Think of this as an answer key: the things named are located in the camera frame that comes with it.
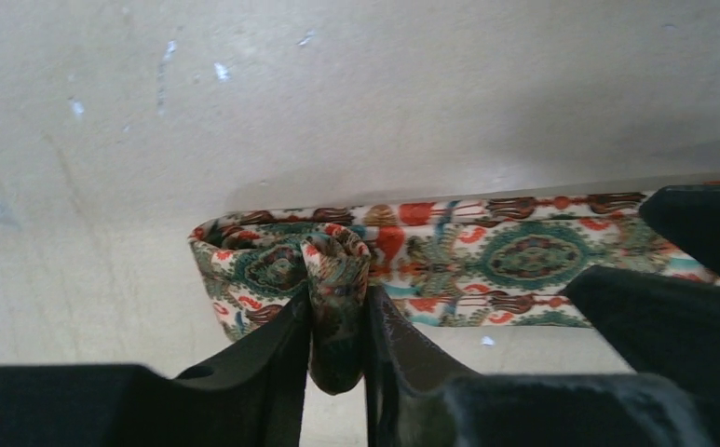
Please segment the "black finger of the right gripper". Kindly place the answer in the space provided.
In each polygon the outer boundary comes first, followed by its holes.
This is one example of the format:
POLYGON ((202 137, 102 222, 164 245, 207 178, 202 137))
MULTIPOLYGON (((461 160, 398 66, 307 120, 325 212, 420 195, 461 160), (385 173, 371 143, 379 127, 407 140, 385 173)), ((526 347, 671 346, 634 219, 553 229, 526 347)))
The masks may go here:
POLYGON ((562 294, 635 371, 691 394, 720 446, 720 286, 595 266, 562 294))
POLYGON ((720 277, 720 184, 660 188, 639 208, 656 233, 720 277))

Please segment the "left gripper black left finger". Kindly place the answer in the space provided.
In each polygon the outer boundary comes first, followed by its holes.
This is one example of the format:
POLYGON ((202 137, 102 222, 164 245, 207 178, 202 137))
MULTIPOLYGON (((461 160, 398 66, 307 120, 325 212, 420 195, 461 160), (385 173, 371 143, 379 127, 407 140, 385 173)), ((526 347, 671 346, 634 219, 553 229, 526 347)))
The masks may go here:
POLYGON ((140 364, 0 366, 0 446, 295 446, 309 329, 300 294, 173 378, 140 364))

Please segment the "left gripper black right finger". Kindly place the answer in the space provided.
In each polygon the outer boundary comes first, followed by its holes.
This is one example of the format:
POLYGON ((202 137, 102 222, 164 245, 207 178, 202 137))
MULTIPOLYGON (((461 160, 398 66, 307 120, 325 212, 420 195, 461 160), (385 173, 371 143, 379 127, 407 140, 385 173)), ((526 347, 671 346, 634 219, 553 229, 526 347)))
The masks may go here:
POLYGON ((691 400, 652 374, 482 374, 415 328, 381 287, 364 305, 372 446, 710 446, 691 400))

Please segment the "paisley orange green tie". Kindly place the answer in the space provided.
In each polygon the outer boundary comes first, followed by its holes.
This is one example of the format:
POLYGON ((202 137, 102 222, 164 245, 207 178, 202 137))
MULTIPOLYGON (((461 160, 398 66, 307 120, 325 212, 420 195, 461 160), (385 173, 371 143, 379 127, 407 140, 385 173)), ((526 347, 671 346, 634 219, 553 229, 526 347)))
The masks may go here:
POLYGON ((562 294, 591 267, 720 286, 639 214, 657 191, 240 211, 188 243, 232 341, 306 296, 309 373, 337 395, 364 377, 371 287, 412 325, 594 328, 562 294))

